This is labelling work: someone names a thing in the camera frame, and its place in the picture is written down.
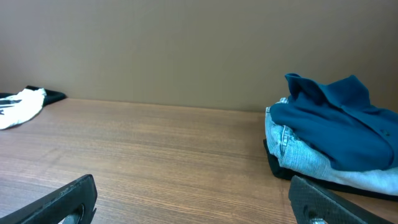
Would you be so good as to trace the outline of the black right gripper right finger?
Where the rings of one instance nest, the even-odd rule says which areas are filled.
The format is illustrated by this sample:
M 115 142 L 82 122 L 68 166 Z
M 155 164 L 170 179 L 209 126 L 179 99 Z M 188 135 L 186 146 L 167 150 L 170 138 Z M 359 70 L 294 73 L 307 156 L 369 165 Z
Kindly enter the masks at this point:
M 392 224 L 298 176 L 291 179 L 289 200 L 298 224 Z

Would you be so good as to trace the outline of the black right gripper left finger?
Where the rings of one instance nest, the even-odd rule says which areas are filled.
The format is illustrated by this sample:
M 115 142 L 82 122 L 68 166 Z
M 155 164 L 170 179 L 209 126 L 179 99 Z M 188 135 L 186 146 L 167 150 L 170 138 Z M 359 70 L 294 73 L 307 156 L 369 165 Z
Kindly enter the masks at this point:
M 90 224 L 96 213 L 97 196 L 94 178 L 91 174 L 86 174 L 2 217 L 1 224 Z

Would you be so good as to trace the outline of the white Puma t-shirt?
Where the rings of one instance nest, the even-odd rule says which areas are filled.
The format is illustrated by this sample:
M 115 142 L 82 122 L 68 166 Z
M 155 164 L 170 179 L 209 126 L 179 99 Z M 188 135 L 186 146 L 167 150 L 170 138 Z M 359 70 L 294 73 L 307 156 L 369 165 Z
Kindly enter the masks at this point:
M 46 96 L 43 88 L 25 88 L 16 95 L 1 98 L 1 130 L 32 119 L 42 110 Z

